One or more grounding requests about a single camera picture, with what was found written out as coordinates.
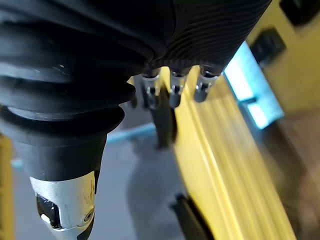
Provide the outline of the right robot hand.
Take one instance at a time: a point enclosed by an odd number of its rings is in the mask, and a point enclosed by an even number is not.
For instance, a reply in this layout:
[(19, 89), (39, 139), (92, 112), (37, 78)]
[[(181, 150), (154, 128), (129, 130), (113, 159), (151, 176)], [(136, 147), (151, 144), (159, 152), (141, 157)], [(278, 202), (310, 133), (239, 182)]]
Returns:
[(57, 240), (86, 240), (107, 135), (132, 76), (196, 65), (219, 76), (268, 0), (3, 0), (0, 130)]

